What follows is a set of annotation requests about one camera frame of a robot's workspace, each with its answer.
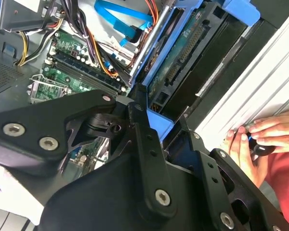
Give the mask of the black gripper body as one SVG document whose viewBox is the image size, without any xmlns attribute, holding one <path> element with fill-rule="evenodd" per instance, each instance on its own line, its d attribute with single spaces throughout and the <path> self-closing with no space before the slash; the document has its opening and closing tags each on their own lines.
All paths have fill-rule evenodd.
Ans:
<svg viewBox="0 0 289 231">
<path fill-rule="evenodd" d="M 173 191 L 170 215 L 146 208 L 135 167 L 128 156 L 119 157 L 93 173 L 56 192 L 45 206 L 39 231 L 202 231 L 188 212 L 187 188 L 181 181 L 193 179 L 179 165 L 179 158 L 167 164 Z"/>
</svg>

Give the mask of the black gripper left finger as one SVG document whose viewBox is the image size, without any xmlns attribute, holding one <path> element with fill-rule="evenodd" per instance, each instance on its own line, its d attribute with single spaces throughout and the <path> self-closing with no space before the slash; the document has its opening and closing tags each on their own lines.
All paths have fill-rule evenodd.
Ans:
<svg viewBox="0 0 289 231">
<path fill-rule="evenodd" d="M 0 112 L 0 209 L 40 221 L 49 198 L 67 184 L 63 179 L 76 148 L 109 139 L 109 156 L 138 123 L 162 141 L 174 123 L 147 107 L 146 87 L 129 96 L 91 90 Z"/>
</svg>

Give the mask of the person's right hand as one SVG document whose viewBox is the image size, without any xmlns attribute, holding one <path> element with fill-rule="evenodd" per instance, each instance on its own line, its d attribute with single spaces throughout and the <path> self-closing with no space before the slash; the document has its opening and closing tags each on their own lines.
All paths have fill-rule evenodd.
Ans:
<svg viewBox="0 0 289 231">
<path fill-rule="evenodd" d="M 274 146 L 274 153 L 289 152 L 289 111 L 254 121 L 249 133 L 259 145 Z"/>
</svg>

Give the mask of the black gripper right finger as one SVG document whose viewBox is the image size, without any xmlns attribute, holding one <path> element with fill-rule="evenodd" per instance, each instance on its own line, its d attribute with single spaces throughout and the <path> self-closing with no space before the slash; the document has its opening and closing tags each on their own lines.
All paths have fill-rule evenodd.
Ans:
<svg viewBox="0 0 289 231">
<path fill-rule="evenodd" d="M 289 231 L 289 223 L 221 149 L 209 152 L 198 134 L 179 119 L 179 165 L 193 179 L 187 188 L 188 212 L 203 231 Z"/>
</svg>

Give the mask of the person's left hand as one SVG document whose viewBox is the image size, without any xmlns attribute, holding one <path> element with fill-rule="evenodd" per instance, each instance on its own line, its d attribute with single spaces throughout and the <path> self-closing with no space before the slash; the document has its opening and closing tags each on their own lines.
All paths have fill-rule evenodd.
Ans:
<svg viewBox="0 0 289 231">
<path fill-rule="evenodd" d="M 246 129 L 239 127 L 237 131 L 229 130 L 222 145 L 239 168 L 259 188 L 264 182 L 268 171 L 268 156 L 259 157 L 253 163 Z"/>
</svg>

